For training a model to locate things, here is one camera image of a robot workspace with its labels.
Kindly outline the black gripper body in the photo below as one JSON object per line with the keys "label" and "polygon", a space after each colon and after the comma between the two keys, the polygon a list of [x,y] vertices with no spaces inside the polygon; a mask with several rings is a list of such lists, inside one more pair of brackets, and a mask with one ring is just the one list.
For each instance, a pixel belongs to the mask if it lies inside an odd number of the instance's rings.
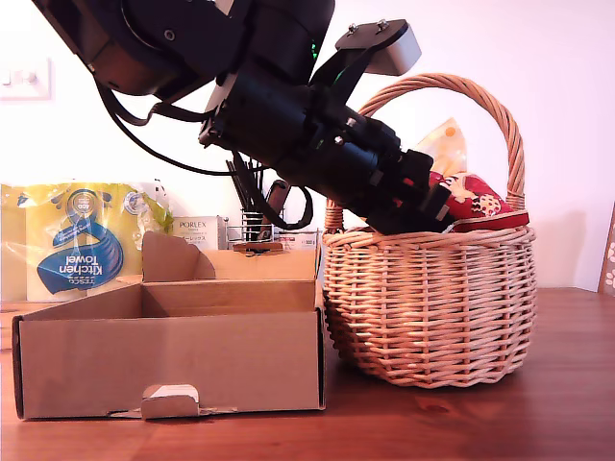
{"label": "black gripper body", "polygon": [[402,151],[387,125],[362,116],[322,86],[237,74],[214,90],[204,145],[249,155],[383,234],[441,232],[453,218],[449,190],[430,183],[430,156]]}

